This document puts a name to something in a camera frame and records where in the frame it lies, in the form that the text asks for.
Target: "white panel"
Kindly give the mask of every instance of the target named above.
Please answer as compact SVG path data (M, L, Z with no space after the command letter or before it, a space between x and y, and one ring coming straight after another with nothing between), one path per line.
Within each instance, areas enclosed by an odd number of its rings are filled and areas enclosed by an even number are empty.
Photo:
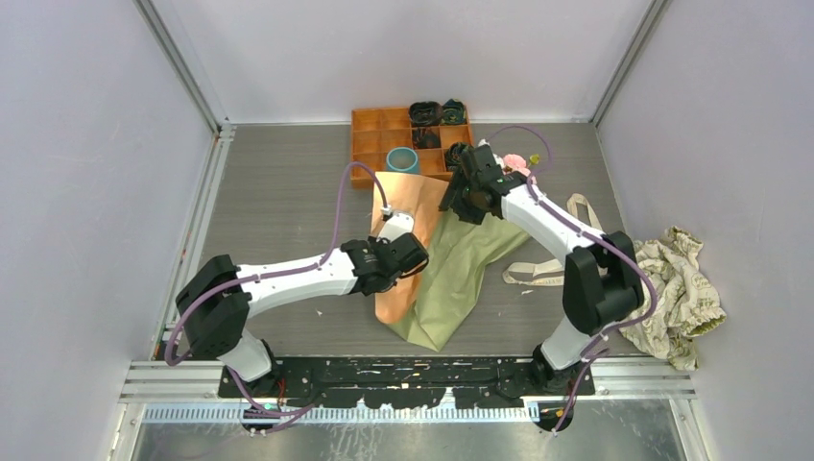
M450 97L477 119L587 120L650 4L166 1L237 123Z
M693 376L722 460L810 459L814 9L673 2L601 126L635 238L701 238L729 319Z
M0 459L104 459L212 135L132 2L3 5Z

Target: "beige patterned fabric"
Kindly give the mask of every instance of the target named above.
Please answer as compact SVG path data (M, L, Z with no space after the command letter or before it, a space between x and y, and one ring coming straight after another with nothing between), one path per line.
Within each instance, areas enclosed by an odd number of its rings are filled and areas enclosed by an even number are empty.
M704 244L688 231L672 227L659 240L634 242L638 266L656 287L658 304L653 317L622 334L643 352L668 360L679 370L698 368L692 339L708 333L727 318L718 290L699 271L698 253ZM642 315L645 302L628 318Z

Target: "cream strap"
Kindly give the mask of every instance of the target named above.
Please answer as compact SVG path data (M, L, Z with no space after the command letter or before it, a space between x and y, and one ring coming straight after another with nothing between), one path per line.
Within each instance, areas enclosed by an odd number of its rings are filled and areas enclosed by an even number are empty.
M568 199L568 202L565 204L568 214L579 219L579 210L577 209L577 205L582 205L587 208L588 224L591 227L601 231L602 227L599 225L599 218L596 217L596 213L593 211L593 206L590 205L584 195L574 194ZM541 277L539 279L538 276L562 271L563 265L560 264L557 259L551 259L550 261L541 262L540 264L534 264L531 262L515 262L505 271L503 271L503 281L510 284L528 286L560 286L565 282L565 276L549 276ZM512 277L512 273L531 274L532 280L523 281L515 279Z

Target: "green cloth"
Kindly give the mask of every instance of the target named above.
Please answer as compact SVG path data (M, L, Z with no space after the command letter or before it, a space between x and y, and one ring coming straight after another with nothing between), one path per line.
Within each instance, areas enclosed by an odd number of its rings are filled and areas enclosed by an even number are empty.
M491 215L474 226L444 213L430 241L416 302L389 327L410 343L440 351L478 302L486 266L527 238L518 226Z

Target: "wooden organizer box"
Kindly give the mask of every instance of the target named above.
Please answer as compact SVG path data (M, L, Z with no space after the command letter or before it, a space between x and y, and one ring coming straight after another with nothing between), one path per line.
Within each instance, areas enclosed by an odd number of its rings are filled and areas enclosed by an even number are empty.
M449 181L443 153L456 142L472 144L469 120L463 125L426 127L441 139L440 149L416 149L409 108L356 109L350 113L350 161L361 161L373 171L387 171L385 158L396 147L409 147L419 154L421 174ZM350 183L354 188L372 187L373 180L361 168L353 168Z

